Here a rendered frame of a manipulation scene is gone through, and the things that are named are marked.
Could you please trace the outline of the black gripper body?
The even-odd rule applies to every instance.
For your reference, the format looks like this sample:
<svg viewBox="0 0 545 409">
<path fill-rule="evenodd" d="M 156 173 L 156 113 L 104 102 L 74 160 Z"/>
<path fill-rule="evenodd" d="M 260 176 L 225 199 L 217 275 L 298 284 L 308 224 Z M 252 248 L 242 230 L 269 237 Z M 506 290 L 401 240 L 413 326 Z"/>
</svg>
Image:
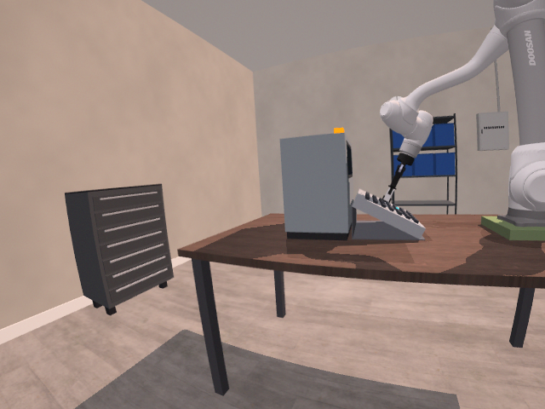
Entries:
<svg viewBox="0 0 545 409">
<path fill-rule="evenodd" d="M 406 165 L 412 165 L 413 162 L 414 162 L 414 158 L 412 158 L 412 157 L 409 156 L 408 154 L 404 154 L 404 153 L 400 153 L 400 154 L 398 155 L 397 160 L 398 160 L 399 162 L 401 162 L 401 164 L 404 165 L 404 166 L 403 166 L 403 169 L 404 169 L 404 167 L 405 167 Z M 400 164 L 399 167 L 401 167 L 401 164 Z"/>
</svg>

